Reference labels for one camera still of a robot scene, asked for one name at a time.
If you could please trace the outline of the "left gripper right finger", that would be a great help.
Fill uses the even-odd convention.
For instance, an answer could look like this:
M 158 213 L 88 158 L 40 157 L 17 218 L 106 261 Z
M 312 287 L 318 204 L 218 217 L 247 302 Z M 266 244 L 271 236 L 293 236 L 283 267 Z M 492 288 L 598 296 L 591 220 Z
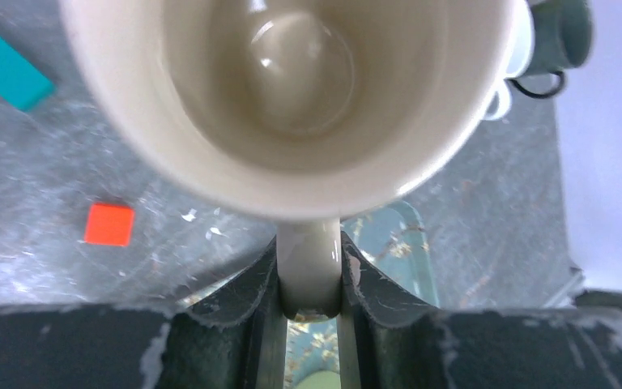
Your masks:
M 443 310 L 341 236 L 344 388 L 622 388 L 622 310 Z

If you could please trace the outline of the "dark teal mug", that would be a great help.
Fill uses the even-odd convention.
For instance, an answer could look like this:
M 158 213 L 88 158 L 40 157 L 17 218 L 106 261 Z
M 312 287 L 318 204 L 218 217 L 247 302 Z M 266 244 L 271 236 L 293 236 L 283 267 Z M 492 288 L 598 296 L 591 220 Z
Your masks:
M 563 92 L 565 72 L 583 66 L 594 37 L 594 21 L 586 0 L 542 1 L 530 7 L 535 31 L 534 52 L 529 66 L 510 83 L 524 96 L 551 99 Z M 557 83 L 546 92 L 532 92 L 520 79 L 536 75 L 554 75 Z

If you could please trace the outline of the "cream and green mug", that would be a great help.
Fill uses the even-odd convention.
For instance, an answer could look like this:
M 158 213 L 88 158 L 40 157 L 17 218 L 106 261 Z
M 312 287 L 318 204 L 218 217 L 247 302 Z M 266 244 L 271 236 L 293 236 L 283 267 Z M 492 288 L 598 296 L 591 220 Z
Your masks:
M 340 311 L 340 221 L 470 138 L 524 1 L 63 1 L 90 93 L 150 166 L 273 220 L 283 312 Z

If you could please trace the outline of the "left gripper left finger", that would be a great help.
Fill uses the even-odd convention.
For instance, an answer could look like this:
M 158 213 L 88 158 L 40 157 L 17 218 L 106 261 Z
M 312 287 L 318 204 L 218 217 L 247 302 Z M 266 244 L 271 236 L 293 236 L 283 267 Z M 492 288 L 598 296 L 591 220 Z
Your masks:
M 0 306 L 0 388 L 281 388 L 275 245 L 196 304 Z

